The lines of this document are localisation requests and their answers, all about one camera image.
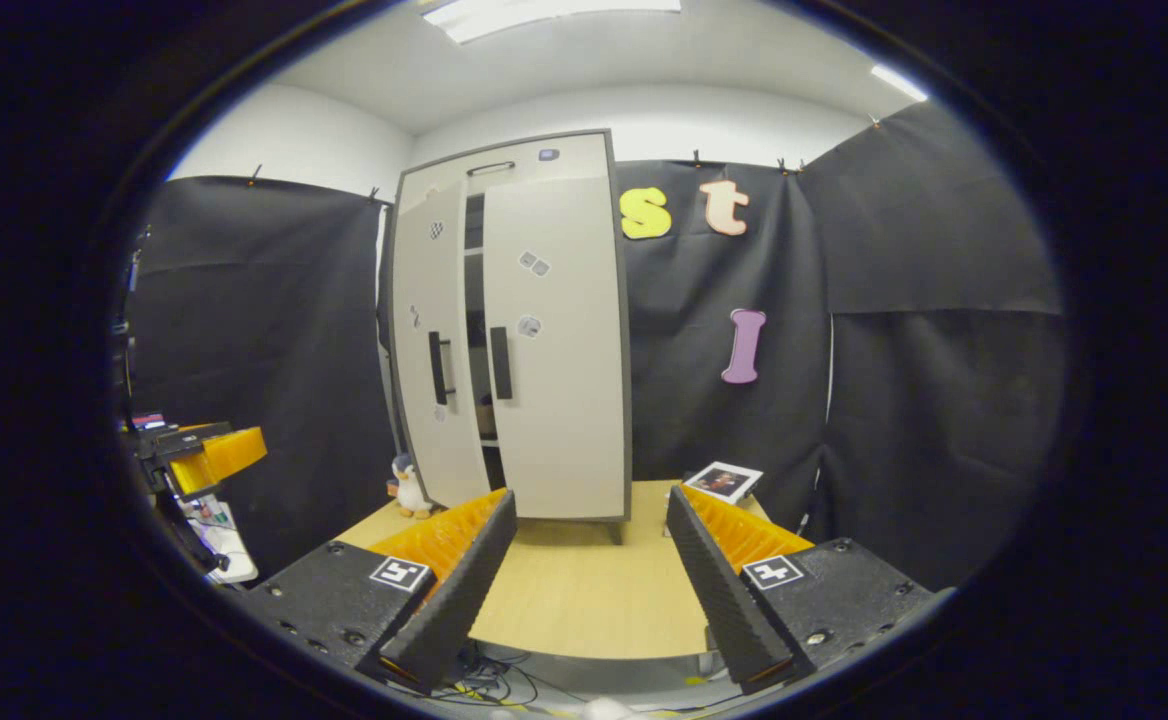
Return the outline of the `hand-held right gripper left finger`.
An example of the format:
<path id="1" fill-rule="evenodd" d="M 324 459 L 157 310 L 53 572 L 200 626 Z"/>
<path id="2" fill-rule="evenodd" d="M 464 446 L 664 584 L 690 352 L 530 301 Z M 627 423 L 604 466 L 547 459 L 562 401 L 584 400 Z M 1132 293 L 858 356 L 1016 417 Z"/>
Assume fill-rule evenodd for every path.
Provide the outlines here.
<path id="1" fill-rule="evenodd" d="M 368 547 L 333 539 L 244 605 L 297 650 L 427 694 L 456 674 L 516 529 L 496 489 Z"/>

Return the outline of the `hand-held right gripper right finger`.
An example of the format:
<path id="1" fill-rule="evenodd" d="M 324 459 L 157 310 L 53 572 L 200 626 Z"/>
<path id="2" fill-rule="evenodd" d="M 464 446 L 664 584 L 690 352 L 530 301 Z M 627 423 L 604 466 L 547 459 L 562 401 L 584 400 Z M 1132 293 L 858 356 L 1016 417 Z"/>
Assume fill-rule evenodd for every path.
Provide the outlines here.
<path id="1" fill-rule="evenodd" d="M 744 694 L 835 673 L 926 623 L 951 596 L 855 539 L 812 544 L 698 489 L 672 489 L 666 525 Z"/>

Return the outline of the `white cabinet door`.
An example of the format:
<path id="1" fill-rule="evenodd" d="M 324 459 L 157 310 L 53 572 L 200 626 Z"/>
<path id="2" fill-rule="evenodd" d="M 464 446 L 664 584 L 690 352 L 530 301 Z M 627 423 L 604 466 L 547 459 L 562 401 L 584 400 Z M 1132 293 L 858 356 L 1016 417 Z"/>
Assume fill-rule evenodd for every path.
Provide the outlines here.
<path id="1" fill-rule="evenodd" d="M 521 518 L 630 515 L 628 307 L 609 176 L 485 192 L 484 311 L 505 325 L 514 399 L 494 397 Z"/>
<path id="2" fill-rule="evenodd" d="M 389 269 L 392 365 L 406 445 L 424 496 L 447 507 L 474 500 L 491 489 L 471 383 L 464 288 L 466 202 L 465 184 L 451 184 L 401 212 Z M 430 331 L 451 341 L 444 348 L 444 378 L 456 388 L 449 406 L 438 406 L 434 399 L 427 355 Z"/>

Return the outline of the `white shoe cabinet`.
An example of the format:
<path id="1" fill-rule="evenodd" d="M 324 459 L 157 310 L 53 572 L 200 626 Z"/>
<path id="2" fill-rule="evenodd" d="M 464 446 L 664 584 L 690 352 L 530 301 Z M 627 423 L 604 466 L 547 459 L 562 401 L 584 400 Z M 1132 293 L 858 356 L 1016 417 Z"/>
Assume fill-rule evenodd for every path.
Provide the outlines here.
<path id="1" fill-rule="evenodd" d="M 631 515 L 628 279 L 609 129 L 405 169 L 384 240 L 392 404 L 429 501 Z"/>

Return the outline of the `white cabinet drawer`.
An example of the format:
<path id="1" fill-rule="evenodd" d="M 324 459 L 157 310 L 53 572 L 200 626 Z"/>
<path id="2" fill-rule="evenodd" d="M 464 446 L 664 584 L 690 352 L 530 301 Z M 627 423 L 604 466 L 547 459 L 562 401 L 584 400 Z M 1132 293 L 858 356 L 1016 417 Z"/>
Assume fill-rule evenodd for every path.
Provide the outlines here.
<path id="1" fill-rule="evenodd" d="M 515 160 L 517 165 L 514 169 L 501 169 L 487 176 L 466 176 L 466 169 L 503 160 Z M 399 208 L 412 208 L 427 198 L 429 192 L 446 191 L 451 184 L 464 182 L 470 195 L 475 195 L 498 184 L 607 176 L 611 162 L 607 129 L 494 143 L 405 169 L 398 182 L 397 205 Z"/>

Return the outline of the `penguin toy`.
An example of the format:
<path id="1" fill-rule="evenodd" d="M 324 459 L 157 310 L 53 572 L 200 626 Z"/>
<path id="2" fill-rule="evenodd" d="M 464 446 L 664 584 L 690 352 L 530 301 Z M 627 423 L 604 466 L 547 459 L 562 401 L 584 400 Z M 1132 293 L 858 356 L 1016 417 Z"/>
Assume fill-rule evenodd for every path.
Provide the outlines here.
<path id="1" fill-rule="evenodd" d="M 427 501 L 416 471 L 411 454 L 399 454 L 392 459 L 392 487 L 398 503 L 398 514 L 404 518 L 427 519 L 432 515 L 433 503 Z"/>

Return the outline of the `black backdrop cloth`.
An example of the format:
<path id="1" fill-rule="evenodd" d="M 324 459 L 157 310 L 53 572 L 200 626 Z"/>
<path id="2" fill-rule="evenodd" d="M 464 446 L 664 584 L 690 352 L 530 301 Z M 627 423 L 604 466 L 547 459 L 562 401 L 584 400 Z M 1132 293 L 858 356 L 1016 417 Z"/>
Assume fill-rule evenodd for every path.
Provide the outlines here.
<path id="1" fill-rule="evenodd" d="M 1068 374 L 1047 243 L 953 115 L 901 110 L 799 176 L 621 160 L 670 224 L 625 242 L 637 480 L 762 471 L 777 524 L 967 582 L 1044 479 Z M 151 201 L 133 410 L 260 427 L 229 492 L 264 572 L 364 512 L 392 451 L 371 383 L 369 233 L 350 193 L 176 179 Z"/>

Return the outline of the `rectangular ceiling light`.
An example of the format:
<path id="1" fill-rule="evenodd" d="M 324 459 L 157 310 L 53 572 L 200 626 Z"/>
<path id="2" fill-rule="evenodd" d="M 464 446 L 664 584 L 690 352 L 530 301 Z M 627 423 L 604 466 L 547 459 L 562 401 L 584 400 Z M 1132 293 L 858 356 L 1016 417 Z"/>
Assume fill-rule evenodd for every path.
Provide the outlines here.
<path id="1" fill-rule="evenodd" d="M 908 96 L 910 101 L 926 102 L 930 99 L 930 96 L 922 86 L 916 85 L 915 82 L 903 76 L 903 74 L 896 72 L 891 67 L 875 64 L 869 69 L 869 72 L 872 74 L 872 77 L 887 83 L 887 86 L 892 86 L 896 91 Z"/>
<path id="2" fill-rule="evenodd" d="M 545 20 L 613 12 L 680 13 L 683 0 L 452 0 L 420 14 L 456 44 Z"/>

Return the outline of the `white photo frame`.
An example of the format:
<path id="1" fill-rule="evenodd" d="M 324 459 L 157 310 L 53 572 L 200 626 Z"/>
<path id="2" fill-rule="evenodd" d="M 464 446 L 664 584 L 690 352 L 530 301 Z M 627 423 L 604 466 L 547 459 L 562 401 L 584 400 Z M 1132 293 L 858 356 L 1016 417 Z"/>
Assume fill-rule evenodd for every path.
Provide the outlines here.
<path id="1" fill-rule="evenodd" d="M 744 498 L 753 496 L 763 475 L 762 470 L 715 461 L 694 473 L 684 475 L 683 487 L 739 505 Z"/>

